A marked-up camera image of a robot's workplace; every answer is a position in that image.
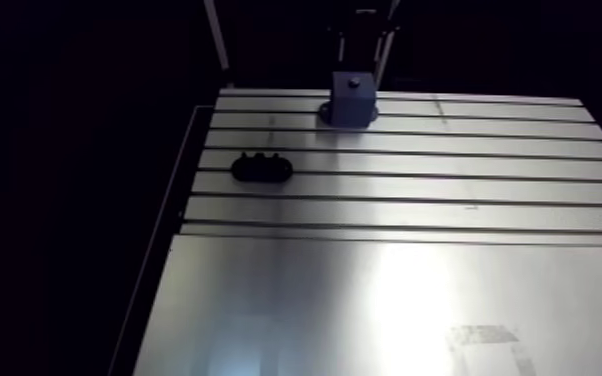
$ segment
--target black object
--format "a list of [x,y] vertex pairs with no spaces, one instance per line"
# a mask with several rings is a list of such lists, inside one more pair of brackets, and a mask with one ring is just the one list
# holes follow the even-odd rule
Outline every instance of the black object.
[[231,175],[242,182],[284,183],[293,174],[292,163],[277,153],[272,157],[266,157],[264,153],[248,157],[243,153],[231,165]]

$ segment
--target metal surface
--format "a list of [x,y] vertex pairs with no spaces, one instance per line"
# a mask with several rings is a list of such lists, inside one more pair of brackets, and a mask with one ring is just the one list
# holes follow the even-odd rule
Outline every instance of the metal surface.
[[234,374],[602,375],[602,248],[178,236],[135,375]]
[[[311,89],[222,89],[222,97],[322,97],[329,98],[329,90]],[[471,103],[523,103],[546,104],[553,106],[581,106],[581,101],[573,98],[523,97],[513,95],[444,94],[444,93],[403,93],[379,91],[379,99],[402,99],[421,101],[457,101]]]
[[[317,116],[314,114],[216,113],[211,127],[214,129],[335,131],[333,128],[318,125]],[[360,129],[359,131],[368,133],[602,140],[602,129],[596,124],[501,119],[381,116],[372,122],[369,128]]]
[[567,247],[602,246],[602,235],[600,234],[537,234],[490,231],[400,231],[351,228],[267,227],[229,224],[205,225],[198,223],[183,225],[180,234],[257,238],[360,240],[376,242],[555,245]]
[[229,172],[199,172],[195,194],[351,200],[447,201],[602,206],[602,184],[533,181],[296,175],[284,184],[242,183]]
[[[315,97],[221,97],[219,111],[306,112],[315,113],[323,98]],[[593,122],[583,107],[543,104],[462,103],[450,101],[418,101],[379,98],[381,115],[469,117],[487,119],[528,119],[567,122]]]
[[[580,102],[379,93],[371,128],[334,132],[305,114],[327,91],[222,94],[137,376],[602,375]],[[243,150],[295,175],[235,182]]]
[[602,142],[308,132],[217,131],[207,148],[521,156],[602,160]]
[[190,221],[300,227],[602,232],[602,209],[196,196]]
[[[441,157],[366,153],[283,152],[297,173],[602,181],[602,162]],[[227,171],[240,151],[205,150],[199,167]]]

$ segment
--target black plastic part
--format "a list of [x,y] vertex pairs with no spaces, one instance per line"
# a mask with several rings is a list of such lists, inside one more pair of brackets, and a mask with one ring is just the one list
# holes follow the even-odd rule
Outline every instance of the black plastic part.
[[294,174],[292,163],[281,158],[277,153],[266,157],[264,153],[256,153],[248,157],[243,153],[231,165],[231,175],[242,182],[284,183]]

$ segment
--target dark background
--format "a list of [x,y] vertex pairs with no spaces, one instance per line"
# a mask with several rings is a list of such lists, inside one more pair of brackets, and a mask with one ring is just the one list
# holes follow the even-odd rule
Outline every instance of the dark background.
[[[326,1],[217,6],[238,86],[328,87]],[[602,124],[602,1],[399,12],[384,90],[576,96]],[[202,1],[0,0],[0,373],[107,373],[193,106],[223,78]]]

